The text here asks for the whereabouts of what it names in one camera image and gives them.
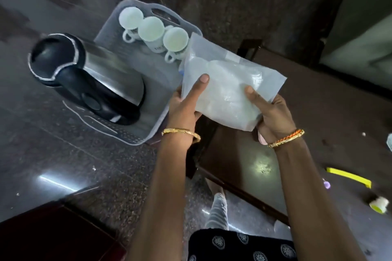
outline person's left hand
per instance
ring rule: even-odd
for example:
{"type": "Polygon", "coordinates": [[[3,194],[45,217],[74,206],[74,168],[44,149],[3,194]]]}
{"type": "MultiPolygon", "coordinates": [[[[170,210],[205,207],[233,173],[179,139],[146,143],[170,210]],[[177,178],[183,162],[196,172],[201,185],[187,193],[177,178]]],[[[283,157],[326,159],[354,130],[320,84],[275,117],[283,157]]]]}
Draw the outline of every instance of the person's left hand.
{"type": "MultiPolygon", "coordinates": [[[[208,74],[200,76],[185,99],[181,99],[181,86],[177,88],[169,102],[169,122],[166,128],[186,129],[194,132],[196,121],[202,115],[200,112],[195,111],[196,102],[206,89],[209,80],[208,74]]],[[[165,135],[182,135],[181,140],[184,140],[187,148],[192,144],[193,136],[187,133],[168,133],[165,135]]]]}

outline white mug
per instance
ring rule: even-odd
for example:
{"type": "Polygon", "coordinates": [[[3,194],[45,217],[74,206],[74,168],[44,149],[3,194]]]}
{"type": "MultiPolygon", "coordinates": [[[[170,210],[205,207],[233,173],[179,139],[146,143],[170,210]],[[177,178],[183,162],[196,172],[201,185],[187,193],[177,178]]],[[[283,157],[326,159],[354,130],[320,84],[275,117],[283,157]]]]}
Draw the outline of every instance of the white mug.
{"type": "Polygon", "coordinates": [[[125,29],[123,32],[123,40],[125,42],[132,43],[135,40],[140,40],[138,27],[143,21],[143,18],[143,12],[134,6],[124,8],[121,11],[118,21],[121,27],[125,29]]]}
{"type": "Polygon", "coordinates": [[[188,42],[189,36],[184,29],[180,27],[169,29],[164,35],[164,46],[167,49],[165,61],[173,63],[176,59],[183,59],[188,42]]]}
{"type": "Polygon", "coordinates": [[[154,53],[166,51],[163,37],[165,31],[173,26],[164,26],[164,23],[157,17],[145,18],[139,26],[139,36],[154,53]]]}

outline translucent plastic bag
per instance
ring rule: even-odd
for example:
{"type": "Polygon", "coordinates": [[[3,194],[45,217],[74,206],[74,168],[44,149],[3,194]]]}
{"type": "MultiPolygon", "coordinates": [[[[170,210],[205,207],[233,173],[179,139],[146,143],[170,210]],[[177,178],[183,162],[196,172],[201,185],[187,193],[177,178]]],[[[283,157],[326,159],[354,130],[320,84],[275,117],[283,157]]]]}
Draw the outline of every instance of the translucent plastic bag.
{"type": "Polygon", "coordinates": [[[196,110],[224,126],[244,131],[252,131],[261,118],[258,108],[246,98],[245,86],[251,85],[264,99],[272,101],[286,80],[276,70],[241,58],[195,33],[182,65],[182,97],[207,73],[210,82],[196,110]]]}

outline plastic tray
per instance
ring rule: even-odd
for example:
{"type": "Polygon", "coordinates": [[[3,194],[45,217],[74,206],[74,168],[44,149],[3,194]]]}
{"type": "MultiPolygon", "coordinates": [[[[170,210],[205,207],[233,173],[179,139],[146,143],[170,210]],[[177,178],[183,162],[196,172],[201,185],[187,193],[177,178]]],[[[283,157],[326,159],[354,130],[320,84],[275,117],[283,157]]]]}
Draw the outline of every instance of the plastic tray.
{"type": "Polygon", "coordinates": [[[144,3],[138,0],[123,0],[113,10],[95,42],[116,53],[125,63],[139,71],[146,86],[146,95],[140,107],[140,119],[133,125],[123,126],[103,120],[90,111],[64,101],[64,105],[76,113],[91,128],[110,135],[128,145],[140,145],[154,136],[159,125],[169,111],[169,100],[174,90],[181,84],[182,75],[178,72],[179,61],[168,64],[164,61],[165,53],[155,54],[142,41],[132,44],[122,40],[124,29],[118,23],[120,12],[128,6],[138,7],[144,17],[156,16],[164,25],[182,27],[188,32],[202,35],[200,29],[183,20],[174,11],[156,3],[144,3]]]}

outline leg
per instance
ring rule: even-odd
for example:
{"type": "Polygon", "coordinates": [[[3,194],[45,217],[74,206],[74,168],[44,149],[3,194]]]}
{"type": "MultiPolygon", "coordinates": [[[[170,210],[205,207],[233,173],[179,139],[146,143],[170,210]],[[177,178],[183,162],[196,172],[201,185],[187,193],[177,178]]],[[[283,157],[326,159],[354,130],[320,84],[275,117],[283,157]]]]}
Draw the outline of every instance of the leg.
{"type": "Polygon", "coordinates": [[[210,210],[210,216],[205,224],[205,228],[219,228],[228,230],[227,202],[223,188],[206,179],[211,192],[214,195],[214,202],[210,210]]]}

